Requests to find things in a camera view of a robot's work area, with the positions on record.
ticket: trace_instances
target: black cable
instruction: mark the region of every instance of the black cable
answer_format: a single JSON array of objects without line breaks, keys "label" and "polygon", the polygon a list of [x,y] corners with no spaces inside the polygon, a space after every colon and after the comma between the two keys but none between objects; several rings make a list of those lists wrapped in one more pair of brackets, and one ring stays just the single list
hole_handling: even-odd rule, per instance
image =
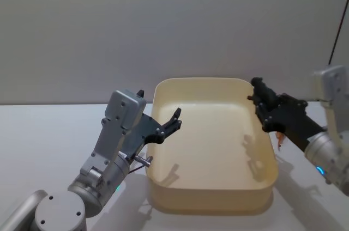
[{"label": "black cable", "polygon": [[337,30],[336,39],[334,40],[334,44],[333,44],[333,48],[332,48],[331,56],[329,58],[328,65],[331,65],[331,61],[332,61],[332,58],[333,58],[333,53],[334,53],[334,50],[336,48],[338,37],[339,37],[339,33],[340,33],[340,30],[342,29],[345,13],[346,13],[347,8],[348,8],[348,2],[349,2],[349,0],[347,0],[347,2],[345,3],[344,11],[343,11],[343,14],[342,14],[342,19],[340,21],[340,24],[339,24],[339,27],[338,27],[338,30]]},{"label": "black cable", "polygon": [[130,170],[129,174],[132,173],[132,172],[135,172],[135,171],[137,171],[137,170],[139,170],[139,169],[141,169],[141,168],[143,168],[143,167],[144,167],[144,166],[140,166],[140,167],[137,167],[137,168],[135,168],[135,169],[132,169],[132,170]]}]

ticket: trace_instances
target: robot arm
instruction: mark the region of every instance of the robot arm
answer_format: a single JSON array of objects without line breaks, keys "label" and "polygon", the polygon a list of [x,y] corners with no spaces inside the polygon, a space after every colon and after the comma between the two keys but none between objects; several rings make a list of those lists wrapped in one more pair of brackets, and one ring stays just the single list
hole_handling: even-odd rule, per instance
[{"label": "robot arm", "polygon": [[180,129],[180,108],[160,125],[143,114],[141,90],[113,92],[102,119],[97,144],[67,191],[28,197],[3,223],[1,231],[86,231],[86,218],[101,212],[116,188],[130,173],[133,161],[151,165],[152,157],[138,154],[147,143],[161,144]]},{"label": "robot arm", "polygon": [[326,108],[328,130],[306,115],[306,101],[287,94],[276,95],[262,78],[252,79],[254,93],[248,99],[256,106],[263,131],[284,133],[304,152],[327,183],[333,183],[349,196],[349,156],[346,151],[349,99],[345,68],[337,66],[317,72],[315,79],[322,105]]}]

